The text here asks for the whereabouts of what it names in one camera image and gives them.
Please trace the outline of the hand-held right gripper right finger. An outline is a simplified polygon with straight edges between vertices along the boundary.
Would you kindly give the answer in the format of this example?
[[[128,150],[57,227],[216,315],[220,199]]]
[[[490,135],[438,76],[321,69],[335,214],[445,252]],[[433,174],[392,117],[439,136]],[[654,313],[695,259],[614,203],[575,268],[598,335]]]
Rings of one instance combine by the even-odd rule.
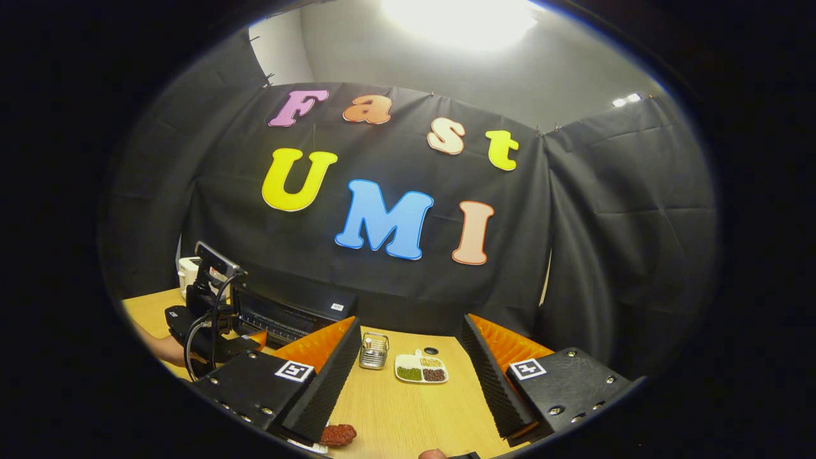
[[[474,314],[460,342],[499,436],[536,442],[584,425],[633,390],[633,382],[575,347],[551,351]]]

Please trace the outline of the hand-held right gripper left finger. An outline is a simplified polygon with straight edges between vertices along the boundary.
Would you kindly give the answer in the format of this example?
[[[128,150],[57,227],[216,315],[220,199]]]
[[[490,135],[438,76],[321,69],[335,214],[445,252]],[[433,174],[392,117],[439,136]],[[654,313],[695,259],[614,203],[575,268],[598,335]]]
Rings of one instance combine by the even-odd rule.
[[[320,442],[360,345],[360,320],[351,316],[271,354],[243,351],[192,386],[245,425]]]

